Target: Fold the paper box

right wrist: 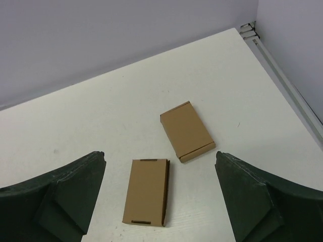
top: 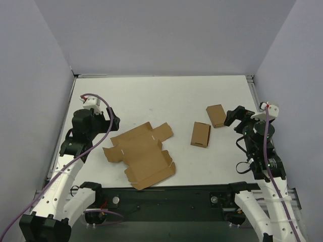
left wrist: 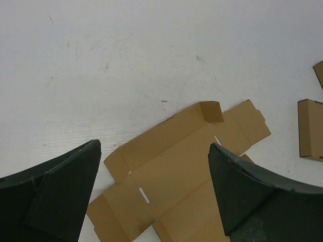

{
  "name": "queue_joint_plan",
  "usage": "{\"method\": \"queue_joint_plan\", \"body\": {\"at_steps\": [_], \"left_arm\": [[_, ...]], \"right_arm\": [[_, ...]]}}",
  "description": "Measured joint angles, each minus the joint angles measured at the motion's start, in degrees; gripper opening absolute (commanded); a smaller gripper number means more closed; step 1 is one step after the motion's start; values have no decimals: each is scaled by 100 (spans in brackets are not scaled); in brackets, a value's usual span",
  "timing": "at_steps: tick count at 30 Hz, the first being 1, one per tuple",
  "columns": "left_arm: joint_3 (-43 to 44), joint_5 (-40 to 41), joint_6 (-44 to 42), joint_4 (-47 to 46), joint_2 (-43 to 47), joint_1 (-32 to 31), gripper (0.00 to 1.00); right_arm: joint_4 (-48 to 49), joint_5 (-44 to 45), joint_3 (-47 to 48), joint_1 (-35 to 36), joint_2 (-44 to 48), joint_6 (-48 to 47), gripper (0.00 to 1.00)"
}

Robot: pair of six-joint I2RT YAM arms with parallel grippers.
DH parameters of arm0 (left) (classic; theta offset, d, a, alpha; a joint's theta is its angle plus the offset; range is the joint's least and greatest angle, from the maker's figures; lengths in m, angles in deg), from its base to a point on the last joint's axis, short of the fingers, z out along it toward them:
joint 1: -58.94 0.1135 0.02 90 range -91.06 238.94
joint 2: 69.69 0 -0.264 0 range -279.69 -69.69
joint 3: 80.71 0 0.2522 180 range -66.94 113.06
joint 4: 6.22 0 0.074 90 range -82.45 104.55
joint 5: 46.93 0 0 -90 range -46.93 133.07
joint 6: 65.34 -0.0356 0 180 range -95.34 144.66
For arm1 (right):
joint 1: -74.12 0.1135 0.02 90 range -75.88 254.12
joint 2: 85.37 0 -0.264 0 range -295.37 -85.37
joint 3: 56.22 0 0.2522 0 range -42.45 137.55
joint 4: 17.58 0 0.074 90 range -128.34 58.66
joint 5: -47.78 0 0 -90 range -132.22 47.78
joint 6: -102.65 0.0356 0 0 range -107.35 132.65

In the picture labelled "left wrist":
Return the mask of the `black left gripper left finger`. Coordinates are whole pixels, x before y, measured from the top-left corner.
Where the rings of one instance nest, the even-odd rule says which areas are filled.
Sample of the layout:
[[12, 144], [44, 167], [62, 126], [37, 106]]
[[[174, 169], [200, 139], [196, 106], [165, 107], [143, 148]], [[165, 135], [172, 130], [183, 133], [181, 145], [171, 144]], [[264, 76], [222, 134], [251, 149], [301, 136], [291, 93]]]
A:
[[101, 159], [85, 144], [1, 178], [1, 241], [78, 241]]

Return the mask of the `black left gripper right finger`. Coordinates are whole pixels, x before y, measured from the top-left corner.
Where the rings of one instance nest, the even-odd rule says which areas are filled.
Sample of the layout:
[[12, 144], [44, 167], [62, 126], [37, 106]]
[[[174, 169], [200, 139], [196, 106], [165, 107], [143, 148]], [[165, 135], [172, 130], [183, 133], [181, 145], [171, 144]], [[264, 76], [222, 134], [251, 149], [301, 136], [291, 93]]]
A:
[[322, 241], [322, 188], [276, 174], [223, 146], [209, 170], [230, 241]]

